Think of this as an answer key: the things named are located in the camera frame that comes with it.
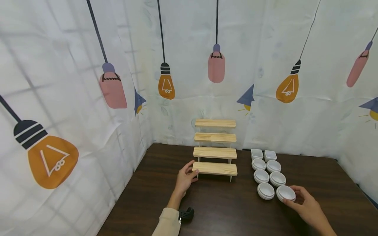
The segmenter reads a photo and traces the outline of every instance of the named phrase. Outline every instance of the black clip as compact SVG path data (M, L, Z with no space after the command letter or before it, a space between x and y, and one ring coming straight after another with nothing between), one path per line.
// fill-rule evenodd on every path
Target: black clip
M189 207L186 211L179 211L178 221L181 224L181 221L188 222L191 221L194 217L194 209Z

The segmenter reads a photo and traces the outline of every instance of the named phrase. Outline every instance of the right hand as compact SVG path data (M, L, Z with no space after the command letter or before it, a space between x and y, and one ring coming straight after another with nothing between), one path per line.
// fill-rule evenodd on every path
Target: right hand
M321 235L336 235L315 198L304 187L293 185L290 188L295 192L296 202L301 204L287 199L283 200L284 204L295 210L307 224L315 228Z

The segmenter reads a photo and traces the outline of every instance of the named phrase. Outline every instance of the light bulb print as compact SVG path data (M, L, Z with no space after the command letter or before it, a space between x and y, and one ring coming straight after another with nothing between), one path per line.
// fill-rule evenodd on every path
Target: light bulb print
M0 102L17 121L13 135L28 152L31 173L43 188L57 188L73 171L79 158L78 149L70 142L50 136L41 124L21 120L0 95Z
M168 63L163 62L160 66L161 69L161 76L159 79L159 94L163 98L172 100L175 98L176 92L175 88L173 87L173 81L170 76L170 68Z
M378 31L378 28L375 30L373 38L367 44L365 50L358 56L358 58L356 59L352 69L350 70L350 73L349 73L349 76L348 76L348 79L347 79L347 86L349 88L351 88L355 85L359 76L362 73L362 70L364 69L364 67L367 63L367 60L369 59L370 48L373 45L373 39L374 39L375 35L377 34L377 31Z
M100 76L99 84L101 92L105 98L106 104L112 109L122 109L127 108L127 102L125 97L125 92L123 90L122 81L116 71L114 66L108 63L108 59L105 54L104 45L102 44L100 32L97 27L95 15L92 10L90 0L87 0L88 9L92 17L92 22L94 29L97 34L98 42L102 51L102 56L104 57L105 63L102 65L102 70L104 73Z
M217 0L217 17L216 17L216 32L215 32L215 44L213 46L213 52L209 56L208 61L208 77L213 83L220 83L225 78L226 58L220 52L220 45L218 44L218 6L219 0Z
M102 65L104 73L100 77L100 88L106 104L110 108L127 108L125 92L120 77L116 74L114 66L110 63Z
M378 122L378 97L362 104L361 106L359 106L361 108L366 108L366 109L369 109L369 115L363 115L363 116L359 116L359 117L369 117L371 119L365 121L365 123L367 122L370 122L374 121L374 129L377 129L377 122Z
M160 2L158 1L158 11L159 11L159 21L160 21L160 33L161 33L161 47L163 51L163 63L160 65L161 76L158 83L158 91L160 96L165 99L172 100L176 96L175 87L173 86L172 77L170 75L169 64L165 62L165 51L164 51L164 37L163 37L163 26L161 24L161 13L160 13Z
M247 110L248 112L245 115L248 115L249 112L251 111L251 104L254 101L253 99L253 88L254 84L236 101L237 103L243 104L244 109L240 109L238 111L245 111Z
M299 60L297 61L297 63L295 63L295 65L291 69L290 75L288 77L286 77L286 79L284 79L281 82L281 84L278 86L278 88L276 90L276 99L278 101L283 102L283 103L290 103L290 102L294 101L294 99L297 96L297 93L298 93L298 90L299 90L298 73L299 73L299 69L301 67L301 58L302 58L302 55L303 55L303 51L306 47L308 37L310 36L311 28L314 25L314 22L315 22L315 19L316 19L316 14L318 12L320 2L321 2L321 0L319 0L318 6L316 7L314 19L313 19L312 24L310 26L310 30L308 31L307 38L306 38L306 41L303 45L301 55L299 56Z
M136 92L135 88L134 88L134 95L135 95L134 111L135 111L135 115L136 115L136 114L141 112L142 105L143 105L143 103L146 102L146 100Z
M299 60L292 68L290 75L282 81L276 90L276 98L283 103L292 102L297 96L299 89L298 72L301 67Z

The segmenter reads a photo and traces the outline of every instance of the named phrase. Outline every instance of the wooden stair shelf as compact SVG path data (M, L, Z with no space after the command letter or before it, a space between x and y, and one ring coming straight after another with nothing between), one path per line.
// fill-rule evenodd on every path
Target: wooden stair shelf
M230 176L230 182L233 176L237 176L237 168L235 164L194 162L193 170L198 170L200 174L215 174L215 175Z
M196 127L216 127L216 128L236 128L236 121L234 120L204 120L197 119L195 121Z
M195 133L194 141L212 142L212 143L232 143L236 142L235 134L217 134L217 133Z
M197 119L195 126L211 127L211 128L236 128L234 120L204 120ZM225 133L195 133L194 141L199 142L199 147L194 147L193 156L198 157L198 161L193 164L193 170L199 170L200 174L216 174L230 176L230 182L233 176L237 176L237 168L235 164L231 164L231 160L236 159L236 149L231 148L231 143L236 142L235 134ZM210 143L229 143L230 148L212 148L201 147L202 142ZM228 159L227 163L200 162L201 157Z
M194 147L193 156L198 157L198 161L201 157L229 159L228 163L237 158L235 148Z

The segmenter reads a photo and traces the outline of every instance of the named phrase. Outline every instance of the white bowl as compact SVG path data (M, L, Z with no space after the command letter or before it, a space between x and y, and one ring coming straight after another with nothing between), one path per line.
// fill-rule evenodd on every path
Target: white bowl
M263 159L256 158L252 161L252 168L255 170L265 170L266 164Z
M262 198L264 200L272 200L274 198L274 196L273 197L264 196L259 189L257 189L257 193L259 194L260 198Z
M256 170L255 173L253 173L253 178L260 184L269 181L269 174L265 170Z
M257 189L265 196L265 197L273 197L274 196L274 188L268 183L261 183L257 186Z
M268 183L261 183L257 187L257 193L260 198L264 200L271 200L274 198L274 188Z
M269 179L273 184L284 185L286 183L286 177L278 171L274 171L269 175Z
M274 180L270 180L270 183L273 185L273 186L275 186L275 187L280 187L281 185L285 185L286 184L286 182L284 182L284 183L277 183L276 181L274 181Z
M256 158L260 158L260 159L263 159L263 154L262 154L262 151L260 149L251 149L251 158L252 160L256 159Z
M290 187L282 185L277 188L277 197L281 202L284 202L284 198L295 201L295 192Z
M270 160L277 160L276 152L266 150L264 152L264 159L265 159L265 162L268 162Z
M256 181L256 183L260 184L260 183L268 183L269 180L261 180L259 179L255 174L253 174L253 179Z
M277 172L281 172L281 169L279 169L279 170L273 170L273 169L271 169L269 166L266 166L266 169L267 169L267 171L268 171L269 173L272 173L272 172L275 172L275 171L277 171Z
M270 160L266 163L266 168L269 172L278 171L281 172L281 164L276 160Z

